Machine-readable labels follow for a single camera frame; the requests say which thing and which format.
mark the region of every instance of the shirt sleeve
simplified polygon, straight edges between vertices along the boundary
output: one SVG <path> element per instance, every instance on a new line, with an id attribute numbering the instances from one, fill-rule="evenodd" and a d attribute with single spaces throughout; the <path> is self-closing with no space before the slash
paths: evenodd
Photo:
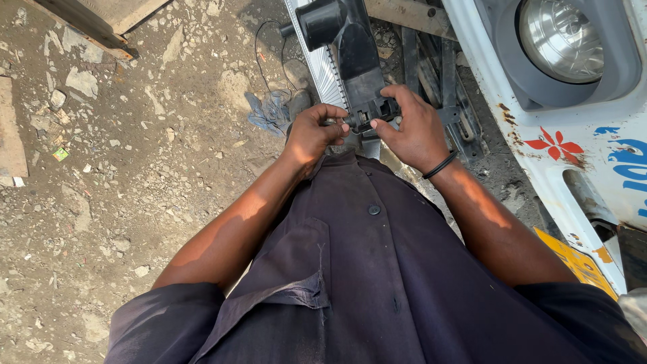
<path id="1" fill-rule="evenodd" d="M 517 292 L 551 316 L 603 363 L 647 363 L 647 347 L 604 291 L 583 283 L 516 286 Z"/>
<path id="2" fill-rule="evenodd" d="M 189 362 L 224 300 L 212 283 L 171 284 L 135 297 L 113 314 L 104 363 Z"/>

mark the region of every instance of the hand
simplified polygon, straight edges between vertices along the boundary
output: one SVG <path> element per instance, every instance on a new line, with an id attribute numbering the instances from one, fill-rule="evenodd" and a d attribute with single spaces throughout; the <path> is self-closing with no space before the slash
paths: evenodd
<path id="1" fill-rule="evenodd" d="M 342 118 L 347 116 L 346 110 L 329 104 L 318 104 L 303 110 L 292 125 L 281 157 L 288 157 L 303 167 L 304 177 L 309 175 L 327 146 L 344 143 L 342 137 L 348 136 L 350 126 Z M 326 119 L 335 119 L 335 123 L 322 126 Z"/>
<path id="2" fill-rule="evenodd" d="M 371 126 L 403 163 L 430 172 L 449 156 L 438 113 L 405 85 L 387 86 L 380 93 L 395 97 L 400 105 L 400 131 L 380 119 L 371 120 Z"/>

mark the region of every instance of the forearm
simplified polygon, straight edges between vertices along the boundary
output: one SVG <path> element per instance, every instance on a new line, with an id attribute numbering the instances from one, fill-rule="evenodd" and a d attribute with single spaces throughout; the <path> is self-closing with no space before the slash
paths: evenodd
<path id="1" fill-rule="evenodd" d="M 303 175 L 299 163 L 281 156 L 178 251 L 153 288 L 212 282 L 227 290 L 252 260 L 266 230 Z"/>
<path id="2" fill-rule="evenodd" d="M 467 249 L 505 284 L 578 282 L 553 251 L 459 161 L 430 181 L 443 195 Z"/>

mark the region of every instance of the shirt button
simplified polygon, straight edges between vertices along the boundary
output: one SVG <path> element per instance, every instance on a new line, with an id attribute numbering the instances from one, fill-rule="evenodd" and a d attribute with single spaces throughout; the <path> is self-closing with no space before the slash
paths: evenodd
<path id="1" fill-rule="evenodd" d="M 380 209 L 379 206 L 371 205 L 368 208 L 368 213 L 371 214 L 371 215 L 377 215 L 377 214 L 380 213 L 381 210 L 382 209 Z"/>

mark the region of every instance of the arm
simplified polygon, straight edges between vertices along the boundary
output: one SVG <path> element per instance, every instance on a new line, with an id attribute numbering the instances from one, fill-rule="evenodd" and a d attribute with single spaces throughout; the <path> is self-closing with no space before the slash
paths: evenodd
<path id="1" fill-rule="evenodd" d="M 400 104 L 400 130 L 383 120 L 372 120 L 372 127 L 402 162 L 422 173 L 431 171 L 449 155 L 438 114 L 404 85 L 385 87 L 382 95 L 395 97 Z M 467 249 L 505 284 L 578 282 L 459 161 L 452 161 L 430 181 L 454 215 Z"/>
<path id="2" fill-rule="evenodd" d="M 223 213 L 200 230 L 171 259 L 153 284 L 211 282 L 223 291 L 243 274 L 277 213 L 296 185 L 309 175 L 329 144 L 343 144 L 347 113 L 319 104 L 299 114 L 277 161 Z M 328 118 L 336 124 L 320 126 Z"/>

